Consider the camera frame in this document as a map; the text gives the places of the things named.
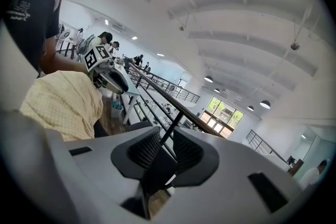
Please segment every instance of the yellow cloth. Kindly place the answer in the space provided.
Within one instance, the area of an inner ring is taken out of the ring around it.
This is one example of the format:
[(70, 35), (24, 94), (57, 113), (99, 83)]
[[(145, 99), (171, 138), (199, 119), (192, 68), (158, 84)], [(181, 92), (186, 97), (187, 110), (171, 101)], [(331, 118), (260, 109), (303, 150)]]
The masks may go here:
[(87, 75), (57, 71), (35, 80), (20, 110), (44, 128), (60, 132), (64, 141), (72, 141), (94, 138), (93, 125), (103, 103)]

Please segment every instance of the white robot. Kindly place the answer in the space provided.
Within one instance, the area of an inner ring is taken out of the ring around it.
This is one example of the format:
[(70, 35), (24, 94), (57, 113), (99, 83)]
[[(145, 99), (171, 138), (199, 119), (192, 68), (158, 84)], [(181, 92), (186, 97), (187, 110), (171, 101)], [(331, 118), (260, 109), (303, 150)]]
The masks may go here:
[[(103, 46), (84, 55), (93, 84), (121, 93), (127, 84), (120, 75), (98, 67), (110, 57)], [(203, 132), (176, 127), (175, 159), (160, 145), (159, 127), (64, 142), (17, 111), (2, 111), (0, 121), (10, 176), (27, 202), (59, 223), (145, 224), (149, 198), (169, 187), (175, 194), (153, 223), (281, 223), (302, 200), (289, 174), (244, 145)]]

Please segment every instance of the ceiling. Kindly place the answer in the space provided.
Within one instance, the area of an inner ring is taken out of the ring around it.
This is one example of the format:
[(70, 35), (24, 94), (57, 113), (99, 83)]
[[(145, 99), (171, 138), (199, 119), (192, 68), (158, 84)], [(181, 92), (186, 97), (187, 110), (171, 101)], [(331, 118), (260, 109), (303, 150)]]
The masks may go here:
[[(240, 96), (242, 100), (235, 104), (253, 105), (256, 116), (265, 112), (261, 100), (279, 100), (324, 69), (326, 57), (335, 60), (329, 45), (334, 41), (332, 24), (320, 0), (137, 1), (163, 13), (176, 34), (198, 50), (194, 61), (214, 79), (214, 83), (205, 82), (206, 88), (221, 89), (225, 98), (224, 89)], [(167, 29), (160, 31), (155, 34), (164, 36)], [(300, 45), (297, 51), (290, 49), (294, 40)], [(150, 37), (147, 45), (160, 46)], [(178, 51), (170, 53), (180, 59)], [(195, 74), (191, 65), (184, 64)]]
[(310, 126), (309, 127), (321, 139), (336, 143), (336, 127), (335, 126)]

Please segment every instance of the person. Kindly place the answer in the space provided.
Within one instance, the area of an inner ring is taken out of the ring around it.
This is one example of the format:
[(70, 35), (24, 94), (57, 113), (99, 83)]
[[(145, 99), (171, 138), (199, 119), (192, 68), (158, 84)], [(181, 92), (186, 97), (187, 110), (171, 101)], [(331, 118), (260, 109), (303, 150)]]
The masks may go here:
[(315, 184), (319, 178), (320, 174), (324, 171), (327, 166), (327, 161), (323, 160), (318, 167), (309, 169), (305, 175), (299, 180), (299, 184), (302, 189), (305, 189), (308, 185)]
[(119, 50), (119, 42), (117, 42), (117, 41), (114, 41), (113, 43), (111, 43), (111, 46), (110, 46), (110, 48), (109, 48), (109, 52), (111, 53), (111, 54), (113, 54), (113, 51), (114, 50)]
[(73, 41), (74, 44), (72, 44), (71, 48), (71, 56), (70, 59), (73, 59), (75, 57), (75, 48), (83, 39), (83, 28), (80, 28), (74, 38), (70, 38), (70, 40)]
[(77, 43), (83, 38), (83, 28), (80, 28), (77, 31), (77, 34), (74, 37), (70, 37), (70, 40), (73, 41), (74, 45), (77, 45)]
[(91, 49), (93, 46), (97, 45), (106, 45), (105, 49), (108, 50), (110, 46), (110, 42), (112, 40), (113, 36), (109, 32), (103, 32), (98, 37), (95, 37), (93, 40), (91, 40), (88, 50)]
[(142, 63), (142, 58), (143, 58), (143, 55), (140, 55), (140, 56), (135, 56), (133, 58), (133, 60), (135, 61), (135, 64), (138, 66), (140, 63)]
[(57, 70), (86, 73), (86, 66), (56, 53), (55, 36), (59, 33), (61, 0), (11, 0), (4, 13), (4, 29), (13, 42), (38, 72)]

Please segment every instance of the metal railing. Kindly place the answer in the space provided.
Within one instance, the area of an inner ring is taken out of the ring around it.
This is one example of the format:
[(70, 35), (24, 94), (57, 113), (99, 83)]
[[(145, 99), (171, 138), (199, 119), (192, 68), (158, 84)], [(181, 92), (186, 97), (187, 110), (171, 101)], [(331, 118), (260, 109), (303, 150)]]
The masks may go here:
[(259, 135), (257, 135), (255, 131), (251, 130), (248, 133), (246, 139), (250, 147), (255, 151), (258, 151), (262, 154), (274, 153), (277, 157), (279, 157), (282, 161), (286, 163), (286, 161), (267, 142), (265, 142)]
[[(146, 72), (144, 71), (144, 69), (141, 69), (137, 66), (135, 66), (138, 70), (143, 71), (143, 73), (151, 80), (153, 81), (157, 86), (159, 86), (162, 90), (164, 90), (165, 92), (167, 92), (169, 95), (171, 95), (174, 98), (177, 99), (181, 99), (184, 101), (188, 101), (188, 102), (192, 102), (192, 103), (196, 103), (200, 96), (197, 94), (194, 94), (192, 92), (189, 92), (185, 89), (183, 89), (182, 87), (173, 84), (171, 82), (169, 82), (168, 80), (165, 80), (153, 73), (150, 72)], [(138, 73), (134, 72), (133, 74), (133, 78), (131, 78), (133, 80), (133, 82), (136, 82), (138, 80)], [(142, 84), (146, 87), (146, 89), (148, 90), (154, 90), (154, 88), (148, 84), (146, 81), (143, 81)]]
[(69, 51), (69, 50), (71, 51), (71, 49), (72, 49), (72, 45), (73, 45), (73, 43), (71, 43), (71, 42), (69, 42), (69, 41), (62, 40), (62, 42), (61, 42), (61, 46), (60, 46), (59, 50), (56, 50), (56, 52), (58, 52), (58, 53), (60, 54), (61, 51), (65, 50), (65, 54), (64, 54), (64, 56), (66, 57), (67, 54), (68, 54), (68, 51)]
[[(134, 82), (135, 87), (138, 88), (140, 92), (140, 99), (137, 99), (134, 105), (134, 109), (138, 115), (139, 121), (146, 120), (151, 124), (151, 126), (160, 126), (162, 128), (160, 145), (164, 146), (173, 156), (173, 158), (176, 159), (176, 156), (172, 147), (169, 147), (168, 144), (173, 144), (173, 129), (175, 126), (182, 127), (180, 120), (183, 116), (190, 120), (196, 126), (197, 130), (223, 138), (214, 129), (201, 121), (195, 114), (180, 104), (178, 100), (173, 98), (168, 92), (159, 87), (134, 65), (130, 64), (129, 71), (130, 78)], [(163, 103), (160, 104), (153, 97), (152, 92), (148, 91), (149, 87), (153, 88), (157, 93), (159, 93), (169, 104), (166, 106)], [(159, 111), (157, 113), (154, 111), (157, 109), (159, 109), (163, 116), (159, 116)]]

